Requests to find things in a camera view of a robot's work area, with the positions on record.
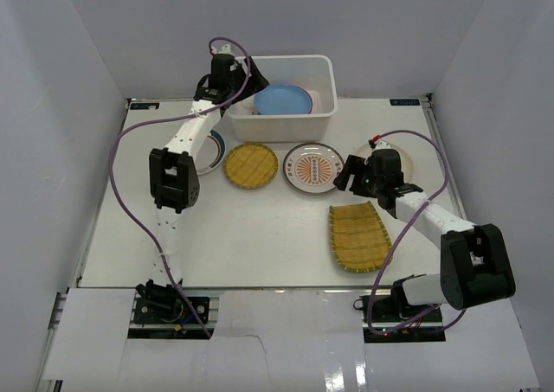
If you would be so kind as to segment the blue plastic plate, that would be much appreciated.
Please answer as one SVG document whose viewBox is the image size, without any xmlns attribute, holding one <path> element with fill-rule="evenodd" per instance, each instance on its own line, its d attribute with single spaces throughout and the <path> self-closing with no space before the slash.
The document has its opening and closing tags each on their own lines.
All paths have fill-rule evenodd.
<svg viewBox="0 0 554 392">
<path fill-rule="evenodd" d="M 254 107 L 259 115 L 309 114 L 312 98 L 295 85 L 270 85 L 254 96 Z"/>
</svg>

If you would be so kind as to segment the orange sunburst patterned plate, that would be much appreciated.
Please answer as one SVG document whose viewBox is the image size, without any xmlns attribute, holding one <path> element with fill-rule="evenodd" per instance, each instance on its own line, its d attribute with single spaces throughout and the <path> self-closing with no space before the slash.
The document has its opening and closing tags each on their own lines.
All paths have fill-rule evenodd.
<svg viewBox="0 0 554 392">
<path fill-rule="evenodd" d="M 303 143 L 285 155 L 283 174 L 287 183 L 297 191 L 323 195 L 336 189 L 334 180 L 344 166 L 344 159 L 331 146 Z"/>
</svg>

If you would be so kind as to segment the rectangular bamboo woven tray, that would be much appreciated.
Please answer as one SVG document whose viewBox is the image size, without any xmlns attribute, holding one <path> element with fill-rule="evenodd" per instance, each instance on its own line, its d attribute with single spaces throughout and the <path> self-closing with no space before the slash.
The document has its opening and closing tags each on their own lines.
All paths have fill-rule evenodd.
<svg viewBox="0 0 554 392">
<path fill-rule="evenodd" d="M 392 243 L 371 202 L 330 206 L 328 228 L 332 255 L 349 273 L 370 273 L 386 262 Z"/>
</svg>

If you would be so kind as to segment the green rimmed white plate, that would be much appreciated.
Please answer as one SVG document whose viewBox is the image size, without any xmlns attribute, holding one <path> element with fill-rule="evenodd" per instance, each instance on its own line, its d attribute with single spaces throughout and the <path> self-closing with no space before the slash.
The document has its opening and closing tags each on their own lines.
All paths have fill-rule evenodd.
<svg viewBox="0 0 554 392">
<path fill-rule="evenodd" d="M 195 159 L 196 173 L 202 176 L 213 171 L 223 161 L 226 153 L 226 142 L 223 136 L 212 130 L 204 140 Z"/>
</svg>

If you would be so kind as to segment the pink plastic plate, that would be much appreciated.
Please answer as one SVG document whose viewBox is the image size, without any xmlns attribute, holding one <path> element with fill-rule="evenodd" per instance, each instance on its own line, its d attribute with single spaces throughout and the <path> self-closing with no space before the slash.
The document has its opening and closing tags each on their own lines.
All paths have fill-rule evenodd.
<svg viewBox="0 0 554 392">
<path fill-rule="evenodd" d="M 310 114 L 321 113 L 322 104 L 321 104 L 320 94 L 314 90 L 306 90 L 306 94 L 309 95 L 310 100 L 312 102 Z"/>
</svg>

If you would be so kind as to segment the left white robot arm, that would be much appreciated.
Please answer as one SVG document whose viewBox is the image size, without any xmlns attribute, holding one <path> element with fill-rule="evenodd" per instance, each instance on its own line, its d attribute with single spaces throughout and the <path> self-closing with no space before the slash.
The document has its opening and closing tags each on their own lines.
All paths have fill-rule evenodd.
<svg viewBox="0 0 554 392">
<path fill-rule="evenodd" d="M 269 85 L 254 60 L 237 60 L 230 52 L 212 55 L 210 73 L 198 82 L 187 118 L 173 138 L 149 155 L 150 193 L 156 207 L 152 277 L 137 287 L 139 295 L 165 322 L 178 319 L 183 301 L 172 286 L 181 280 L 181 256 L 177 231 L 184 211 L 196 203 L 200 183 L 196 171 L 198 153 L 226 110 Z"/>
</svg>

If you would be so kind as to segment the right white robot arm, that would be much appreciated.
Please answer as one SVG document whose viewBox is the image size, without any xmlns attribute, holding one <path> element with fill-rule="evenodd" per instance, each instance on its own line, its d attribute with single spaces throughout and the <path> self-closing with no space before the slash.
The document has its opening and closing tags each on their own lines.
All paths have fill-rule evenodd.
<svg viewBox="0 0 554 392">
<path fill-rule="evenodd" d="M 390 309 L 397 319 L 413 320 L 424 305 L 448 304 L 461 311 L 516 292 L 500 229 L 462 219 L 432 202 L 419 186 L 405 182 L 397 151 L 375 150 L 368 158 L 350 155 L 334 184 L 338 190 L 376 199 L 381 209 L 440 251 L 439 273 L 394 282 Z"/>
</svg>

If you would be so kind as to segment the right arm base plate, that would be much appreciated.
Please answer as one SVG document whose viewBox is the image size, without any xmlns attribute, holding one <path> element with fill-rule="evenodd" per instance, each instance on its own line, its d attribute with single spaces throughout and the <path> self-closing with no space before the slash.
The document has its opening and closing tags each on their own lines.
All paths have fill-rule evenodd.
<svg viewBox="0 0 554 392">
<path fill-rule="evenodd" d="M 352 303 L 353 309 L 362 313 L 364 342 L 366 344 L 412 344 L 446 341 L 440 309 L 433 310 L 430 314 L 403 327 L 400 331 L 386 334 L 385 332 L 388 329 L 401 324 L 402 320 L 392 303 L 383 296 L 377 297 L 371 314 L 372 327 L 380 332 L 379 335 L 376 335 L 369 330 L 367 325 L 369 297 L 369 295 L 360 296 Z"/>
</svg>

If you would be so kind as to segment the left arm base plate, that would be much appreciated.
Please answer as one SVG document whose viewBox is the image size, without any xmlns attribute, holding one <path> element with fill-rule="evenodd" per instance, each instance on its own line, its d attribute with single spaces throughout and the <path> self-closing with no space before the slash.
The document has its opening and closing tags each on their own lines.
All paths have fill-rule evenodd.
<svg viewBox="0 0 554 392">
<path fill-rule="evenodd" d="M 220 298 L 213 292 L 189 292 L 190 305 L 177 294 L 171 308 L 138 293 L 127 337 L 142 340 L 209 340 L 216 328 Z"/>
</svg>

